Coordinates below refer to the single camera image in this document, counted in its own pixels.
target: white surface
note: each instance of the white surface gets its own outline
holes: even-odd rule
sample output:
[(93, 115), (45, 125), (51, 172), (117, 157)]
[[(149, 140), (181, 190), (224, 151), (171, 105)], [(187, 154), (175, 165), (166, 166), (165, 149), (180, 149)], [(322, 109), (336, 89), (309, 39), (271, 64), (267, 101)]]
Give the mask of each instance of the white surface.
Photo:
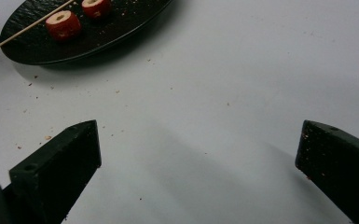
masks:
[[(0, 29), (21, 2), (0, 0)], [(63, 223), (348, 223), (294, 163), (304, 119), (359, 137), (359, 1), (174, 0), (87, 60), (0, 50), (3, 187), (89, 119), (103, 166)]]

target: plate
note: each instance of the plate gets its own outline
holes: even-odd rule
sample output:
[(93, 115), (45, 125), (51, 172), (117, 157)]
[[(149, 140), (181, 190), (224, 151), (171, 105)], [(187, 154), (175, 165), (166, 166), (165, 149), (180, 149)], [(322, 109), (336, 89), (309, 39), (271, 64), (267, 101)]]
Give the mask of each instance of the plate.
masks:
[[(82, 33), (65, 43), (48, 34), (44, 22), (9, 41), (1, 49), (12, 61), (31, 65), (68, 63), (107, 49), (134, 34), (152, 21), (172, 0), (112, 0), (112, 11), (102, 21), (87, 18), (76, 0), (63, 10), (73, 11), (80, 20)], [(27, 0), (9, 17), (2, 29), (4, 41), (61, 6), (63, 0)]]

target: red cylindrical object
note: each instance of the red cylindrical object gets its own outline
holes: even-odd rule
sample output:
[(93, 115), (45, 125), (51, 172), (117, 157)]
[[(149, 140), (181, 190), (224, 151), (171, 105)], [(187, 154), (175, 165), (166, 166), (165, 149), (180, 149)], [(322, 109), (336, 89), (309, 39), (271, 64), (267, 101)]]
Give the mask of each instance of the red cylindrical object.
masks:
[(106, 17), (112, 9), (110, 0), (84, 0), (81, 6), (84, 14), (93, 20)]
[(48, 33), (56, 41), (63, 42), (78, 36), (81, 33), (80, 21), (75, 13), (60, 11), (46, 20)]

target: black object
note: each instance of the black object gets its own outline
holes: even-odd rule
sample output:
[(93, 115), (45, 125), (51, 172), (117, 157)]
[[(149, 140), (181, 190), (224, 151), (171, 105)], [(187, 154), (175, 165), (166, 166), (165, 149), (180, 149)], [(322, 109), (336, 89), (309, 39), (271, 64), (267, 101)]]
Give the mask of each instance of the black object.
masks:
[(359, 223), (359, 139), (305, 120), (296, 167), (354, 223)]
[[(112, 11), (102, 21), (84, 16), (81, 1), (70, 9), (80, 20), (82, 34), (77, 38), (57, 43), (49, 36), (44, 22), (11, 40), (2, 51), (17, 63), (47, 65), (68, 63), (107, 49), (144, 28), (171, 3), (172, 0), (114, 1)], [(0, 41), (39, 20), (62, 5), (62, 0), (27, 0), (7, 20)]]
[(9, 171), (0, 224), (58, 224), (101, 166), (97, 123), (65, 129)]

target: chopstick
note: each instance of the chopstick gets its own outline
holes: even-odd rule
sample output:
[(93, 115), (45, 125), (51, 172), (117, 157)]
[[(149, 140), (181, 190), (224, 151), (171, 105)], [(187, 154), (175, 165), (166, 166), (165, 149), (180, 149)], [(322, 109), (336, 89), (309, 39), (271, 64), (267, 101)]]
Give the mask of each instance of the chopstick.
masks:
[(28, 31), (29, 29), (33, 28), (34, 26), (36, 26), (39, 22), (44, 21), (45, 19), (47, 19), (48, 17), (50, 17), (52, 14), (56, 13), (57, 11), (63, 9), (64, 7), (68, 6), (69, 4), (71, 4), (72, 2), (74, 2), (75, 0), (69, 0), (68, 2), (66, 2), (65, 4), (61, 5), (60, 7), (57, 7), (56, 9), (54, 9), (53, 11), (51, 11), (48, 15), (44, 16), (43, 18), (41, 18), (40, 20), (32, 23), (31, 25), (25, 27), (24, 29), (18, 31), (16, 34), (14, 34), (13, 36), (9, 37), (8, 39), (6, 39), (5, 41), (0, 43), (0, 48), (5, 45), (7, 42), (9, 42), (10, 40), (16, 38), (19, 35), (22, 35), (22, 33)]

